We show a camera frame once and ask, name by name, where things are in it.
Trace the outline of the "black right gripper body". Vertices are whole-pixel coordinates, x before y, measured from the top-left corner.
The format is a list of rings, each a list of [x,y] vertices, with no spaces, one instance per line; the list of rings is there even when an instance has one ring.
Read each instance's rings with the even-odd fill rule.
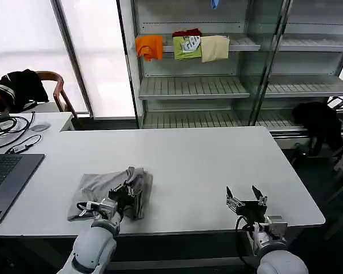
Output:
[[[267,205],[260,204],[259,201],[246,200],[236,209],[238,216],[243,216],[247,223],[264,223]]]

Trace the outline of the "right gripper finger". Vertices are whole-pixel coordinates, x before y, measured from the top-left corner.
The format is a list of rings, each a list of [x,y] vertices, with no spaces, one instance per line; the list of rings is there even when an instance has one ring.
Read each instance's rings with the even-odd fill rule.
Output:
[[[266,206],[268,197],[264,196],[262,192],[255,186],[252,186],[253,193],[258,201],[259,206]]]
[[[242,201],[238,200],[233,196],[232,191],[228,186],[226,187],[226,205],[232,211],[236,211],[238,208],[244,206]]]

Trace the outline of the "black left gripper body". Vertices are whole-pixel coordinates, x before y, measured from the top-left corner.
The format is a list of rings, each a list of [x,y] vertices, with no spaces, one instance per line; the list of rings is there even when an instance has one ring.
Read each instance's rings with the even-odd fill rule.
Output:
[[[109,190],[108,198],[117,203],[117,211],[123,212],[126,207],[133,205],[133,194],[128,186],[116,187]]]

